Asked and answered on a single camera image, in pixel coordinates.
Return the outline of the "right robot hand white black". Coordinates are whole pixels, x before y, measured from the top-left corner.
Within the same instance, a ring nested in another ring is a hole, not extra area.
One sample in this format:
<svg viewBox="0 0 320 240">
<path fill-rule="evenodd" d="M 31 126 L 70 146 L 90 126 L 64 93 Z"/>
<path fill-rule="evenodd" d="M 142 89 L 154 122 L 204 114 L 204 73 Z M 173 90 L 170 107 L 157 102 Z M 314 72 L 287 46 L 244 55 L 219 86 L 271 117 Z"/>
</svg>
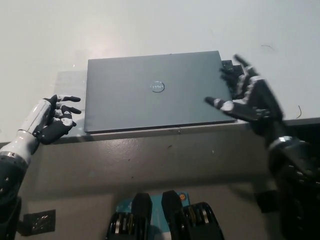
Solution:
<svg viewBox="0 0 320 240">
<path fill-rule="evenodd" d="M 267 81 L 239 54 L 235 54 L 234 59 L 242 72 L 220 69 L 231 100 L 207 96 L 204 101 L 227 116 L 249 123 L 258 136 L 273 140 L 286 135 L 283 112 Z"/>
</svg>

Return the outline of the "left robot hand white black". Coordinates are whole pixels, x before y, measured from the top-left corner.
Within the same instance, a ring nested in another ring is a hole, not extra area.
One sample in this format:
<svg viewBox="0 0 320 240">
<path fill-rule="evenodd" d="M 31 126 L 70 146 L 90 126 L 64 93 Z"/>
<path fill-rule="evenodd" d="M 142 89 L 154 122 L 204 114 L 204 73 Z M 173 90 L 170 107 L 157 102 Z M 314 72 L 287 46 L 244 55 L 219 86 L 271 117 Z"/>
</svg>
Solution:
<svg viewBox="0 0 320 240">
<path fill-rule="evenodd" d="M 80 102 L 81 99 L 69 95 L 53 95 L 41 99 L 31 110 L 20 131 L 31 134 L 39 143 L 49 145 L 67 135 L 77 124 L 72 114 L 82 111 L 65 105 L 65 102 Z"/>
</svg>

